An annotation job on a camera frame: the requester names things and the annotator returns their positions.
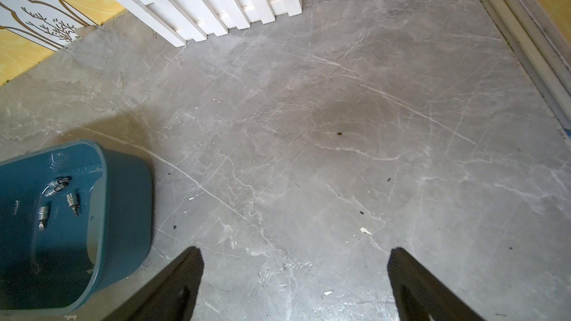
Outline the chrome bit fluted tip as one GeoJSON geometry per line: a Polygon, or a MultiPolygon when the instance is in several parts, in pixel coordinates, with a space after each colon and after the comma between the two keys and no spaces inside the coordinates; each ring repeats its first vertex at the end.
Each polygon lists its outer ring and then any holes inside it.
{"type": "Polygon", "coordinates": [[[67,186],[68,186],[68,183],[49,185],[44,190],[43,196],[45,196],[45,197],[54,196],[54,195],[58,194],[59,192],[61,192],[62,190],[64,190],[67,186]]]}

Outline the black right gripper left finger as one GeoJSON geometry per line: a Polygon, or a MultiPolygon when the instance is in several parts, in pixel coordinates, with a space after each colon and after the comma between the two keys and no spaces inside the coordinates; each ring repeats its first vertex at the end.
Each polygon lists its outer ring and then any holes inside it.
{"type": "Polygon", "coordinates": [[[199,248],[187,248],[104,319],[190,320],[204,268],[199,248]]]}

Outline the chrome bit with brown tip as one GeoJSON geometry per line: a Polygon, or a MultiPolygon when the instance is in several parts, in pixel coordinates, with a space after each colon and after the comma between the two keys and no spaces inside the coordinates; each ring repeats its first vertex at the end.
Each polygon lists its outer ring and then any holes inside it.
{"type": "Polygon", "coordinates": [[[71,181],[71,176],[59,177],[55,180],[56,184],[67,185],[71,181]]]}

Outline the chrome bit slim tip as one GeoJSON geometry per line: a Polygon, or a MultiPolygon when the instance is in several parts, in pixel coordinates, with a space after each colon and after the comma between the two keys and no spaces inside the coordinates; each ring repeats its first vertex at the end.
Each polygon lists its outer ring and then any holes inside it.
{"type": "Polygon", "coordinates": [[[75,193],[67,193],[65,197],[68,202],[68,206],[71,208],[74,215],[78,217],[80,215],[80,203],[77,195],[75,193]]]}

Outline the chrome blade bit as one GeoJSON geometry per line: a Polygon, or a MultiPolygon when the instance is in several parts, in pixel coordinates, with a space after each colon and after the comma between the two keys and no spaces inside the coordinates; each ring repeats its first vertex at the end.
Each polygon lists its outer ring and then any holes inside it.
{"type": "Polygon", "coordinates": [[[38,212],[38,220],[39,220],[39,231],[43,231],[46,228],[47,221],[49,218],[50,207],[48,205],[41,206],[38,212]]]}

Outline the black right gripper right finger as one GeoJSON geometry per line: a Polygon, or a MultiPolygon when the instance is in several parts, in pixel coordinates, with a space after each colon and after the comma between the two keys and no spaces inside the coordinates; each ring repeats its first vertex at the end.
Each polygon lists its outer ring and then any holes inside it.
{"type": "Polygon", "coordinates": [[[388,276],[401,320],[481,320],[404,248],[394,248],[388,276]]]}

